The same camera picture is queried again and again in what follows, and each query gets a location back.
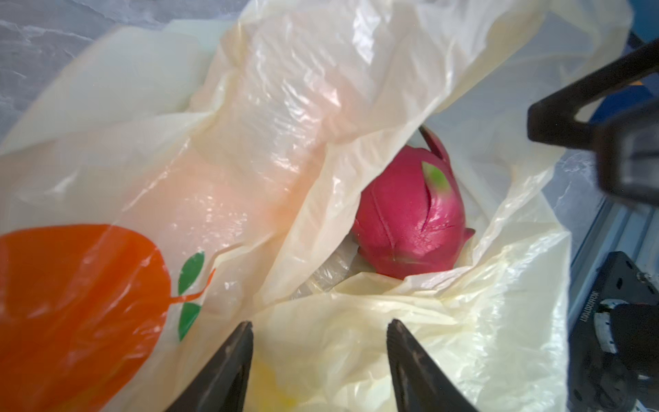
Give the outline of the yellowish plastic bag orange print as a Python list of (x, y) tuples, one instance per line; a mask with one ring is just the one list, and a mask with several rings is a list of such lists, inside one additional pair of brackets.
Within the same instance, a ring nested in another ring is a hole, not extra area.
[[(249, 411), (393, 411), (405, 324), (483, 411), (567, 406), (563, 152), (529, 107), (616, 60), (626, 1), (252, 1), (122, 27), (1, 144), (1, 408), (163, 411), (244, 320)], [(360, 194), (425, 125), (475, 236), (360, 270)]]

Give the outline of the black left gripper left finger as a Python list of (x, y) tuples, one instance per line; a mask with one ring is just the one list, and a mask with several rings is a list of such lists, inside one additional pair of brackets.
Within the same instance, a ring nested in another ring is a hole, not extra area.
[(166, 412), (242, 412), (253, 345), (252, 323), (240, 323)]

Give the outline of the pink dragon fruit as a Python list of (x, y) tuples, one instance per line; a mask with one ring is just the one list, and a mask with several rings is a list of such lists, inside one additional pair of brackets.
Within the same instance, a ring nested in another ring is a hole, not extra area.
[(404, 146), (362, 192), (352, 234), (381, 275), (450, 271), (475, 235), (446, 147), (425, 126), (424, 148)]

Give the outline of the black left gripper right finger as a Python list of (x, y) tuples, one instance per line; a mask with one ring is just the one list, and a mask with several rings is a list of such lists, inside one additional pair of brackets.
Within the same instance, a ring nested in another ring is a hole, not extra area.
[(386, 347), (399, 411), (476, 412), (402, 321), (389, 323)]

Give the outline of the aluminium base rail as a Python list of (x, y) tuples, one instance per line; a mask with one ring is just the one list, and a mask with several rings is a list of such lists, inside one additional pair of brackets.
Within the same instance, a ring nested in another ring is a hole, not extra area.
[(571, 264), (568, 327), (578, 321), (610, 252), (624, 252), (645, 272), (658, 272), (658, 209), (606, 200)]

